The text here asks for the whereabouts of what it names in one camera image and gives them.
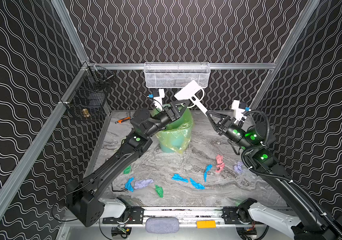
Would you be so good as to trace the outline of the pale green brush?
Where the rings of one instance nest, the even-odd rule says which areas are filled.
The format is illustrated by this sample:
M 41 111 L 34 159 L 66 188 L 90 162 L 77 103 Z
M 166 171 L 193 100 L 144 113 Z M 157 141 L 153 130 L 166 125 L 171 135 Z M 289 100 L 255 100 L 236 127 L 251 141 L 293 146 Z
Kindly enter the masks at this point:
M 199 91 L 203 92 L 203 88 L 195 81 L 192 80 L 185 87 L 183 87 L 179 92 L 177 92 L 174 96 L 177 100 L 190 100 L 195 106 L 197 106 L 200 111 L 206 115 L 207 108 L 201 103 L 200 99 L 196 96 L 196 93 Z

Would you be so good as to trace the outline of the green bin with bag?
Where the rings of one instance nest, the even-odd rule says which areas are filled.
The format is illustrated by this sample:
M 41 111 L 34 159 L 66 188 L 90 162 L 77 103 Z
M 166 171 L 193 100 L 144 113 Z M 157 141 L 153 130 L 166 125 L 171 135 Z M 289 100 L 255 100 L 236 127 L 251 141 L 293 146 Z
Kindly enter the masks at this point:
M 164 153 L 183 154 L 191 141 L 193 126 L 192 113 L 190 109 L 186 109 L 180 119 L 168 124 L 165 130 L 155 134 L 161 150 Z

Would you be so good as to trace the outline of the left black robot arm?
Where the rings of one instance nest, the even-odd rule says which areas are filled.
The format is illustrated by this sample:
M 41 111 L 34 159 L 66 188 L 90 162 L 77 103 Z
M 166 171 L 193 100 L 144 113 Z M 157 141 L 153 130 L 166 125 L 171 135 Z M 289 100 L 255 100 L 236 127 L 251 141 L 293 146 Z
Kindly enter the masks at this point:
M 105 189 L 148 150 L 153 135 L 183 116 L 190 103 L 190 100 L 171 102 L 154 116 L 148 109 L 137 109 L 130 119 L 133 128 L 114 155 L 85 178 L 72 180 L 67 185 L 67 208 L 85 227 L 101 218 L 105 204 L 99 199 Z

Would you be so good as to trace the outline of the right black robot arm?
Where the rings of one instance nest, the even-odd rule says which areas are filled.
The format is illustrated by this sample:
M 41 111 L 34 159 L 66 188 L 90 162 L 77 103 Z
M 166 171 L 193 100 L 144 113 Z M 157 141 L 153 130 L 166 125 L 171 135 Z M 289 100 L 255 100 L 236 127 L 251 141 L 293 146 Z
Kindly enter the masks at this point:
M 342 240 L 342 217 L 335 218 L 324 210 L 310 194 L 294 181 L 277 158 L 268 150 L 275 141 L 267 115 L 259 110 L 245 111 L 244 116 L 259 114 L 264 123 L 248 131 L 234 117 L 207 111 L 206 116 L 219 135 L 228 138 L 232 147 L 239 147 L 243 165 L 267 182 L 296 214 L 289 216 L 262 206 L 254 199 L 238 207 L 242 222 L 261 222 L 293 240 Z

